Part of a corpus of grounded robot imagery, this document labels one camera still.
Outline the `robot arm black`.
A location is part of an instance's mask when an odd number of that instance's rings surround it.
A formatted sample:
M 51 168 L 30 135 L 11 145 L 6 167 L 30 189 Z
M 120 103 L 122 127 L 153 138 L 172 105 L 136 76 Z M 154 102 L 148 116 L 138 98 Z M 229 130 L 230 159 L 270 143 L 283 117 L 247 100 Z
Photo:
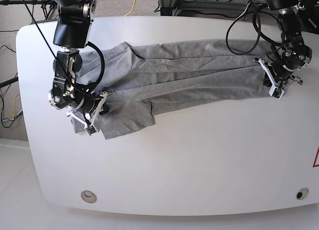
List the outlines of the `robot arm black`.
M 58 20 L 53 43 L 60 50 L 53 62 L 54 79 L 48 94 L 49 103 L 56 109 L 69 108 L 72 116 L 78 112 L 86 124 L 92 124 L 107 97 L 94 92 L 104 75 L 105 62 L 101 50 L 88 40 L 97 0 L 54 1 L 58 5 Z M 95 81 L 80 84 L 76 75 L 82 68 L 79 50 L 88 46 L 98 53 L 101 71 Z
M 279 23 L 285 40 L 282 53 L 275 51 L 275 63 L 272 64 L 272 77 L 282 90 L 289 82 L 295 80 L 293 72 L 306 66 L 312 58 L 312 50 L 305 45 L 302 28 L 294 11 L 299 0 L 266 0 L 268 8 L 278 11 Z

